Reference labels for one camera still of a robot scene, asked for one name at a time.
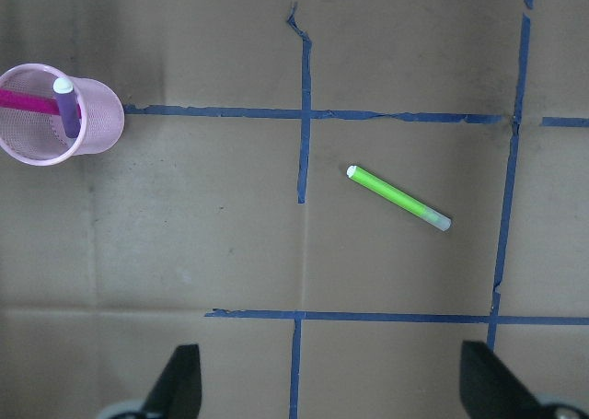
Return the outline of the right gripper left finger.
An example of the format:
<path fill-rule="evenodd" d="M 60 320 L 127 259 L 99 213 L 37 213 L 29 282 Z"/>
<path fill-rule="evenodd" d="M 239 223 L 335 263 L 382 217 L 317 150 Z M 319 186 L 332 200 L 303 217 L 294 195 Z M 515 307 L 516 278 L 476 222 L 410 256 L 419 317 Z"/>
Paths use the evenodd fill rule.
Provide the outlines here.
<path fill-rule="evenodd" d="M 142 414 L 146 418 L 198 418 L 201 408 L 199 345 L 179 345 L 148 393 Z"/>

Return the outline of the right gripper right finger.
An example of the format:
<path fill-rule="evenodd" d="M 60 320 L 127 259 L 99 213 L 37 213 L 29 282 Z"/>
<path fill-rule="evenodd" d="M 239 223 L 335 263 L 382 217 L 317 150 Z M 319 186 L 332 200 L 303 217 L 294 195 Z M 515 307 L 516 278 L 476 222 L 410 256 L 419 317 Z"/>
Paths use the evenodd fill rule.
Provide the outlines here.
<path fill-rule="evenodd" d="M 550 418 L 550 408 L 484 342 L 461 345 L 459 398 L 469 418 Z"/>

